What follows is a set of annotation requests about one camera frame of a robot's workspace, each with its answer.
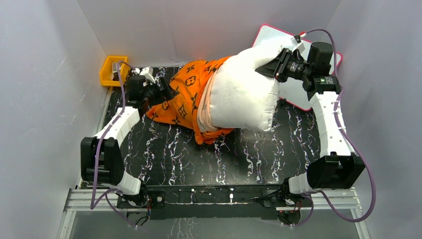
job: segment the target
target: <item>yellow bin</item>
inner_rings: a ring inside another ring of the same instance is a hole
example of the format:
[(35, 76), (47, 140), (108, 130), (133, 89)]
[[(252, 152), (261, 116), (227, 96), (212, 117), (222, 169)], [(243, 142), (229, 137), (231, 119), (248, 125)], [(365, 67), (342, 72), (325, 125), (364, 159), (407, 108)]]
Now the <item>yellow bin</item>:
[[(127, 56), (108, 56), (105, 59), (103, 67), (100, 71), (100, 82), (102, 86), (120, 86), (119, 81), (113, 81), (112, 64), (113, 62), (124, 61), (127, 62)], [(120, 73), (123, 82), (126, 81), (126, 75), (129, 72), (129, 67), (121, 64)]]

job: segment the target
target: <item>orange patterned fabric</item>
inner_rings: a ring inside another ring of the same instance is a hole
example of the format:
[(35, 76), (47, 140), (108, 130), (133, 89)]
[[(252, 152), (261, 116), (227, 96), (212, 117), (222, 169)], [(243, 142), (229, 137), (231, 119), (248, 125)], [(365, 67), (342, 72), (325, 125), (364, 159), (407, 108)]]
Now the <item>orange patterned fabric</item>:
[(174, 99), (152, 107), (146, 115), (156, 122), (178, 124), (193, 129), (198, 144), (212, 144), (220, 135), (230, 133), (232, 128), (200, 132), (197, 122), (198, 106), (204, 88), (228, 58), (216, 61), (199, 60), (186, 64), (170, 81), (170, 87), (177, 92)]

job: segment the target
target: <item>white board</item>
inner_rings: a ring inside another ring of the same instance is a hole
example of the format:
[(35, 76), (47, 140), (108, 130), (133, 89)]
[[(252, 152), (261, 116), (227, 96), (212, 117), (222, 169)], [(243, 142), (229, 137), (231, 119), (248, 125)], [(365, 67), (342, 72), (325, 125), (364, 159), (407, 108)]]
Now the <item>white board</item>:
[[(256, 36), (255, 42), (252, 46), (259, 45), (263, 40), (275, 38), (275, 37), (286, 37), (288, 39), (292, 38), (293, 34), (285, 32), (283, 30), (277, 29), (273, 26), (262, 25), (259, 29), (258, 35)], [(309, 54), (309, 49), (311, 48), (311, 42), (304, 40), (305, 50), (302, 52), (302, 56), (307, 59)], [(343, 56), (341, 53), (337, 52), (337, 66), (342, 61)], [(330, 74), (334, 71), (334, 56), (331, 58), (331, 70)], [(311, 104), (308, 101), (308, 96), (306, 91), (302, 88), (302, 81), (295, 80), (293, 78), (288, 78), (287, 82), (280, 83), (280, 98), (286, 99), (286, 101), (304, 111), (309, 111), (311, 109)]]

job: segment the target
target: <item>marble pattern table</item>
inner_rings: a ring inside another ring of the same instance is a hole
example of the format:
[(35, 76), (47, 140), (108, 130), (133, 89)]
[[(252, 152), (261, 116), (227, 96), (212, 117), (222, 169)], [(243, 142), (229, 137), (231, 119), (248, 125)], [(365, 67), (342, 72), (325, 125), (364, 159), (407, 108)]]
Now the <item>marble pattern table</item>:
[[(168, 81), (180, 67), (154, 68)], [(114, 88), (104, 124), (121, 106)], [(147, 185), (277, 184), (319, 158), (313, 111), (277, 105), (271, 132), (236, 129), (214, 144), (197, 145), (193, 130), (143, 116), (121, 145), (126, 171)]]

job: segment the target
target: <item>gray wall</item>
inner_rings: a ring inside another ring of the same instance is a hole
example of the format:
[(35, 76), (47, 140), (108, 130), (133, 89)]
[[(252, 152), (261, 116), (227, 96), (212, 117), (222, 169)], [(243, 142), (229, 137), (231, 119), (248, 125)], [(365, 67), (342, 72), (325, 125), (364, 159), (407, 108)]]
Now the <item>gray wall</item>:
[[(420, 238), (422, 224), (422, 3), (343, 0), (328, 29), (344, 55), (342, 110), (373, 168), (378, 200), (372, 238)], [(368, 177), (356, 183), (368, 209)]]
[(324, 28), (340, 0), (78, 2), (107, 55), (164, 66), (237, 54), (252, 46), (263, 23), (291, 32)]
[(76, 0), (0, 2), (1, 238), (57, 237), (104, 59)]

